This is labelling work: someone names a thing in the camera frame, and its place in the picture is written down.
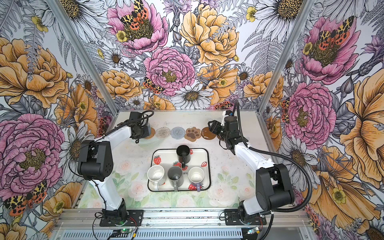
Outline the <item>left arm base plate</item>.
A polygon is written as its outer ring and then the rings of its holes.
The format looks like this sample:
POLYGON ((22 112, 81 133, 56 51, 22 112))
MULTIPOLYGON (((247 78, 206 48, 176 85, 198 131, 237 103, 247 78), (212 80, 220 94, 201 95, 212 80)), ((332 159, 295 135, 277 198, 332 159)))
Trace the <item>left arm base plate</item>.
POLYGON ((127 217, 116 217, 112 214, 102 216, 100 227, 140 227, 144 210, 127 210, 127 217))

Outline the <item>blue mug white inside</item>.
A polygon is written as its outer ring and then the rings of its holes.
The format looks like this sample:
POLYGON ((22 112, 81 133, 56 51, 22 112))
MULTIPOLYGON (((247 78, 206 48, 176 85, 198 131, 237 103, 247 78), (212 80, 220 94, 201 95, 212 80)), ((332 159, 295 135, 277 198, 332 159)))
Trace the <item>blue mug white inside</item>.
POLYGON ((150 124, 146 124, 144 127, 143 127, 143 138, 146 139, 148 138, 150 135, 151 135, 151 125, 150 124))

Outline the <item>cork paw print coaster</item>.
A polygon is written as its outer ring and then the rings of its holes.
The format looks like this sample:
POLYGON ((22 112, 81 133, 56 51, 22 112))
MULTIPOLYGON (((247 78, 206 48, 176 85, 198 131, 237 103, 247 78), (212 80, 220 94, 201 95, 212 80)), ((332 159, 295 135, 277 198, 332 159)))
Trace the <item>cork paw print coaster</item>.
POLYGON ((196 127, 188 128, 186 130, 184 138, 190 142, 195 142, 201 137, 201 130, 196 127))

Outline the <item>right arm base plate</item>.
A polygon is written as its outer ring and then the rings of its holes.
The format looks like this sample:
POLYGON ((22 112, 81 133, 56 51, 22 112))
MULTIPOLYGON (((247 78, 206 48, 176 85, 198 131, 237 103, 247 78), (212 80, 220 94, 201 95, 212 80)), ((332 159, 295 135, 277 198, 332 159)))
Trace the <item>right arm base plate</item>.
POLYGON ((224 218, 227 226, 240 225, 266 225, 267 220, 261 217, 260 214, 248 215, 245 211, 239 209, 225 209, 224 218))

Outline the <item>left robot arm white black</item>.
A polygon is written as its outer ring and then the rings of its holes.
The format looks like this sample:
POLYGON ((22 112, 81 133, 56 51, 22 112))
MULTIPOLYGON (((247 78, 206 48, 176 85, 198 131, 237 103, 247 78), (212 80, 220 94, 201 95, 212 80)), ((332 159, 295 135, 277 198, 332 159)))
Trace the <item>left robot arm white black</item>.
POLYGON ((131 112, 127 120, 102 137, 81 144, 77 172, 90 182, 103 202, 101 227, 139 227, 142 223, 144 211, 127 210, 111 177, 114 168, 112 150, 127 139, 138 144, 148 137, 151 133, 149 118, 153 115, 152 110, 131 112))

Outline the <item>woven rattan round coaster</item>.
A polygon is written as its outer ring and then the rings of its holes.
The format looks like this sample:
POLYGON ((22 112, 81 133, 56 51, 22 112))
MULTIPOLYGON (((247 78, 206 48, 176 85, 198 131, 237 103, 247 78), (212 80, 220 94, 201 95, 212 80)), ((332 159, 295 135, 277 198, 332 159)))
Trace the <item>woven rattan round coaster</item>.
POLYGON ((145 139, 149 140, 149 139, 153 138, 155 136, 155 134, 156 134, 156 130, 151 127, 150 134, 145 139))

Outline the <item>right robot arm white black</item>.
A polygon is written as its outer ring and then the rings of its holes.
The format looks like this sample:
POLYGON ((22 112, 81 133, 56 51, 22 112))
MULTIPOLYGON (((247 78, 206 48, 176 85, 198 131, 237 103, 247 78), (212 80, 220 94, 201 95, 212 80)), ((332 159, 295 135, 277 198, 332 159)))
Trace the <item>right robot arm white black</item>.
POLYGON ((261 150, 255 149, 244 138, 238 119, 225 116, 223 121, 208 122, 209 131, 226 144, 226 149, 237 158, 245 161, 255 171, 256 192, 253 197, 240 202, 238 215, 243 223, 251 223, 256 217, 295 201, 288 169, 283 164, 275 164, 266 159, 261 150))

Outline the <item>black mug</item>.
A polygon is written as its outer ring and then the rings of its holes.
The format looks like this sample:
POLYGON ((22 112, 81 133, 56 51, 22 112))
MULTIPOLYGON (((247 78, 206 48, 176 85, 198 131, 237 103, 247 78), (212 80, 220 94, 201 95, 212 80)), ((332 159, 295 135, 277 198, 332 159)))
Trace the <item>black mug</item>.
POLYGON ((191 149, 187 145, 181 145, 176 149, 176 153, 182 168, 185 168, 191 160, 191 149))

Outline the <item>grey woven round coaster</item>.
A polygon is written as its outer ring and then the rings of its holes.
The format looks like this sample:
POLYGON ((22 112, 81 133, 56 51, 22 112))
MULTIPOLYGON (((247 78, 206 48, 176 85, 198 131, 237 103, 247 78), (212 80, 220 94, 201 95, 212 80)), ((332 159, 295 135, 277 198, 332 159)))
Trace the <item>grey woven round coaster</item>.
POLYGON ((174 127, 171 130, 171 137, 175 140, 181 140, 185 137, 186 131, 182 127, 174 127))

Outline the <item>scratched brown round coaster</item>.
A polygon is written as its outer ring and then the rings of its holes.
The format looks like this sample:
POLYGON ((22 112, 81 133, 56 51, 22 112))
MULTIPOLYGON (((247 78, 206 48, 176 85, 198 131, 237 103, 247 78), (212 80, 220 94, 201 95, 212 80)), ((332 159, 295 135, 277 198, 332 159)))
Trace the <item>scratched brown round coaster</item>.
POLYGON ((201 135, 205 140, 213 140, 216 138, 216 135, 213 134, 210 130, 209 127, 205 127, 201 130, 201 135))

